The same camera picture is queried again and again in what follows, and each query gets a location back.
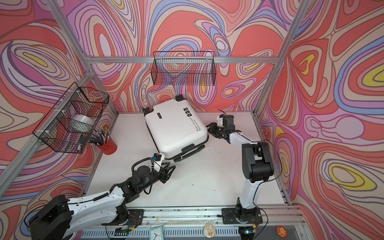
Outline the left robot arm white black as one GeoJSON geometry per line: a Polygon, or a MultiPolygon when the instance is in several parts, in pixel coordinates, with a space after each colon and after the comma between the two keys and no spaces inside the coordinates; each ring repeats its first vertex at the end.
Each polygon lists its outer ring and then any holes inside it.
{"type": "Polygon", "coordinates": [[[166,183],[175,166],[158,171],[140,166],[126,181],[108,191],[80,198],[59,195],[44,205],[29,220],[33,240],[68,240],[84,229],[96,225],[121,225],[129,218],[126,205],[156,182],[166,183]]]}

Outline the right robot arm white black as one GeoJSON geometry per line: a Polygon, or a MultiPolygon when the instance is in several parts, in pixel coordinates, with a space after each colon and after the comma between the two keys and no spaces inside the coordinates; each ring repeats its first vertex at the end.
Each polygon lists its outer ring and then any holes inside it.
{"type": "Polygon", "coordinates": [[[275,174],[274,163],[269,145],[265,141],[254,141],[232,127],[207,125],[208,132],[217,139],[224,139],[229,144],[238,146],[242,151],[242,171],[246,179],[242,194],[234,208],[223,208],[219,215],[225,225],[253,224],[263,222],[261,208],[257,199],[262,184],[275,174]]]}

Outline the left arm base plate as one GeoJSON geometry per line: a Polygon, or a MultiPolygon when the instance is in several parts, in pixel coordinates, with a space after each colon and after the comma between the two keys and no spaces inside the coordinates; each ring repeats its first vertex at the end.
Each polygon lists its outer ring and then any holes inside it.
{"type": "Polygon", "coordinates": [[[144,209],[128,209],[117,211],[118,215],[109,223],[103,223],[102,226],[128,226],[137,227],[143,222],[144,209]]]}

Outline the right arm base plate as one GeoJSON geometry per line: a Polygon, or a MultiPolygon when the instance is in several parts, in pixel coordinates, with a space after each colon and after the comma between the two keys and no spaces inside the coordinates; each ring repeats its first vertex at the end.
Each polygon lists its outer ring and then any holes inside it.
{"type": "Polygon", "coordinates": [[[263,217],[259,208],[223,208],[221,211],[220,218],[222,218],[225,225],[253,224],[258,226],[263,223],[263,217]]]}

